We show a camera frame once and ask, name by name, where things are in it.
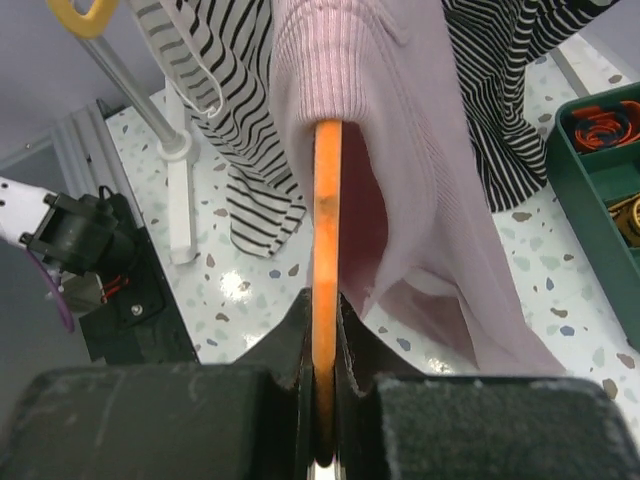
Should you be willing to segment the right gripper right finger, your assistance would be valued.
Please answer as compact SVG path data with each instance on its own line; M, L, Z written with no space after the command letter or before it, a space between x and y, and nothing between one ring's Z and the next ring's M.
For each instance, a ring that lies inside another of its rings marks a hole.
M568 377L427 375L340 307L336 457L342 479L635 479L617 406Z

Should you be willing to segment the orange hanger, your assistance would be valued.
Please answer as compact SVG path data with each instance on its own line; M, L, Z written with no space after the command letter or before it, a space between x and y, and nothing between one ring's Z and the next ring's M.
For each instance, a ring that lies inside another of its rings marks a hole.
M315 457L321 465L329 464L334 455L341 153L342 122L319 122L314 139L311 350Z

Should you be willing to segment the pink tank top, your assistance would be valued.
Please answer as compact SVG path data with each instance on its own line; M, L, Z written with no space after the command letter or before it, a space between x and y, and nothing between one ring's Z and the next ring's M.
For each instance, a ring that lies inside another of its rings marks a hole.
M314 128L344 124L340 276L481 372L561 375L527 326L476 171L437 1L276 1L271 108L313 197Z

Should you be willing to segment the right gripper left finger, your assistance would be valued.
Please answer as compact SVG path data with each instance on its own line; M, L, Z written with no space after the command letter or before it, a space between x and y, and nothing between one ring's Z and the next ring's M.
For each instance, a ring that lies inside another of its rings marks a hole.
M58 369L7 425L11 479L304 479L311 292L229 364Z

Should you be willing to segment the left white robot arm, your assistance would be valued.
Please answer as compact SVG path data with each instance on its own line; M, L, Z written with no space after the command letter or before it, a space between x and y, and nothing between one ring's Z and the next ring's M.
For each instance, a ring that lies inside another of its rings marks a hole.
M33 251L76 275L107 280L129 271L140 255L140 235L125 196L102 185L73 198L1 179L1 239Z

